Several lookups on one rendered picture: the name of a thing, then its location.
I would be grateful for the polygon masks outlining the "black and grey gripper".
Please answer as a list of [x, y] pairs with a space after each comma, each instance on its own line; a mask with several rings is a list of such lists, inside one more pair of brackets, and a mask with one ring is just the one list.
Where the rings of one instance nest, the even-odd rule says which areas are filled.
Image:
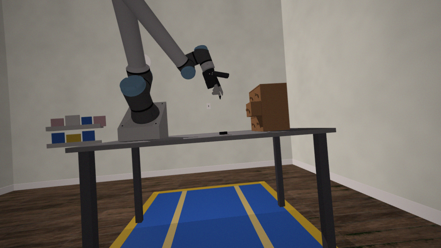
[[[219, 80], [216, 76], [212, 75], [214, 68], [207, 69], [203, 72], [203, 77], [208, 89], [214, 88], [212, 95], [219, 95], [219, 99], [221, 99], [221, 94], [223, 95], [222, 87], [220, 86]], [[221, 94], [220, 94], [221, 92]]]

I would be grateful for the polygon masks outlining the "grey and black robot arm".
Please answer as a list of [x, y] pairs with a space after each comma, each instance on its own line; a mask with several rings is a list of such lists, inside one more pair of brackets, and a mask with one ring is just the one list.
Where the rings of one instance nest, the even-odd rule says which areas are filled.
[[120, 82], [120, 90], [131, 109], [133, 122], [146, 124], [155, 120], [160, 111], [150, 96], [153, 75], [149, 65], [145, 63], [138, 21], [186, 80], [195, 76], [194, 66], [200, 64], [205, 72], [215, 68], [214, 63], [205, 45], [199, 45], [193, 52], [185, 55], [144, 0], [112, 0], [112, 5], [128, 62], [128, 77]]

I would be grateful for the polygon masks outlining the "brown wooden chest of drawers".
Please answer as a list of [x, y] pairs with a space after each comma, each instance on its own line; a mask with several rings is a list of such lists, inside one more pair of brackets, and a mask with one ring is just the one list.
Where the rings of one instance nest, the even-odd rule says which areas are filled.
[[[262, 115], [251, 117], [251, 120], [257, 117], [263, 118], [261, 132], [289, 130], [287, 83], [259, 84], [257, 87], [259, 86]], [[252, 90], [254, 94], [255, 89]]]

